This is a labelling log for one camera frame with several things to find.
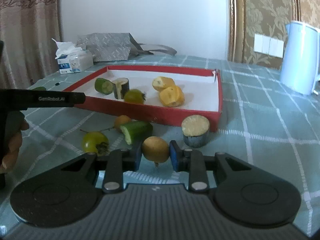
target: orange fruit chunk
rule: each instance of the orange fruit chunk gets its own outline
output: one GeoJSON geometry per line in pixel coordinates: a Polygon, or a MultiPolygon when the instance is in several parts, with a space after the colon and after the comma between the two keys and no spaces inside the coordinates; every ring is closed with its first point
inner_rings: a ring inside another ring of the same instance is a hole
{"type": "Polygon", "coordinates": [[[152,82],[153,88],[159,92],[175,85],[176,84],[174,83],[173,79],[167,77],[157,77],[152,82]]]}
{"type": "Polygon", "coordinates": [[[159,99],[164,106],[177,107],[184,103],[184,94],[180,87],[172,86],[159,93],[159,99]]]}

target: round fruit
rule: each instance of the round fruit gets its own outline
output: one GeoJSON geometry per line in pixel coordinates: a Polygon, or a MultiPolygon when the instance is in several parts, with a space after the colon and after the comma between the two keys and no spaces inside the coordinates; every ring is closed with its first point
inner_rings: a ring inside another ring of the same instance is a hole
{"type": "Polygon", "coordinates": [[[176,84],[174,83],[174,80],[172,78],[167,77],[157,77],[152,81],[153,88],[159,92],[168,87],[173,87],[175,85],[176,84]]]}
{"type": "Polygon", "coordinates": [[[114,128],[116,128],[118,132],[121,132],[120,125],[122,125],[124,123],[127,123],[127,122],[131,122],[131,118],[130,117],[128,117],[126,115],[118,116],[115,119],[114,128]]]}
{"type": "Polygon", "coordinates": [[[82,150],[85,153],[99,153],[99,148],[108,147],[109,140],[102,132],[89,132],[82,139],[82,150]]]}
{"type": "Polygon", "coordinates": [[[156,136],[151,136],[143,142],[142,153],[147,160],[155,162],[156,166],[164,163],[170,156],[167,142],[156,136]]]}
{"type": "Polygon", "coordinates": [[[124,95],[124,101],[127,102],[127,103],[143,104],[145,100],[146,100],[145,94],[143,94],[138,89],[130,89],[124,95]]]}

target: fruit stem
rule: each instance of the fruit stem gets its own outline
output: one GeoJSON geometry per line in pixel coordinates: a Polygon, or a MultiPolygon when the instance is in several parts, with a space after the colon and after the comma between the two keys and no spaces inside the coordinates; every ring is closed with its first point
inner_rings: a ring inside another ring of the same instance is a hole
{"type": "Polygon", "coordinates": [[[113,127],[109,127],[109,128],[107,128],[107,129],[103,129],[103,130],[100,130],[100,131],[98,131],[98,132],[103,132],[103,131],[109,131],[110,129],[114,129],[115,127],[113,126],[113,127]]]}
{"type": "Polygon", "coordinates": [[[81,132],[85,132],[85,133],[89,133],[89,132],[87,132],[87,131],[85,131],[85,130],[82,130],[82,129],[80,129],[80,131],[81,131],[81,132]]]}

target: yellow fruit piece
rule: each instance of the yellow fruit piece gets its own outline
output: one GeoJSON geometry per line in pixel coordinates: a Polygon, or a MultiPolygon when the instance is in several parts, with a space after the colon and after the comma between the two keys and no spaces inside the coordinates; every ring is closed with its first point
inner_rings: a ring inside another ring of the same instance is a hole
{"type": "Polygon", "coordinates": [[[176,84],[174,83],[172,78],[166,78],[166,77],[157,77],[153,80],[152,86],[155,90],[161,92],[162,90],[173,87],[176,84]]]}
{"type": "Polygon", "coordinates": [[[82,139],[82,150],[87,152],[98,153],[97,146],[101,143],[109,144],[108,138],[101,132],[89,132],[82,139]]]}
{"type": "Polygon", "coordinates": [[[131,122],[131,118],[130,117],[128,117],[126,115],[118,116],[115,119],[114,128],[116,128],[118,132],[121,132],[120,125],[122,125],[124,123],[127,123],[127,122],[131,122]]]}
{"type": "Polygon", "coordinates": [[[152,136],[142,144],[143,156],[152,162],[164,163],[170,156],[169,145],[160,137],[152,136]]]}
{"type": "Polygon", "coordinates": [[[124,95],[124,101],[127,103],[133,103],[133,104],[144,104],[144,101],[146,100],[146,95],[143,94],[138,89],[130,89],[125,95],[124,95]]]}
{"type": "Polygon", "coordinates": [[[162,90],[159,93],[159,98],[161,103],[168,107],[181,106],[184,103],[184,94],[178,86],[168,87],[162,90]]]}

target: patterned wallpaper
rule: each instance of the patterned wallpaper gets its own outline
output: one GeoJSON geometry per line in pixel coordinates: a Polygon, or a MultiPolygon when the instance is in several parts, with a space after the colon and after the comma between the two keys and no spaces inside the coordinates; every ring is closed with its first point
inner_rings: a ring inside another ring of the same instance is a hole
{"type": "Polygon", "coordinates": [[[300,0],[300,20],[320,28],[320,0],[300,0]]]}
{"type": "Polygon", "coordinates": [[[291,0],[245,0],[245,3],[246,30],[242,62],[279,69],[281,58],[253,51],[254,34],[260,33],[283,40],[286,46],[285,25],[292,20],[291,0]]]}

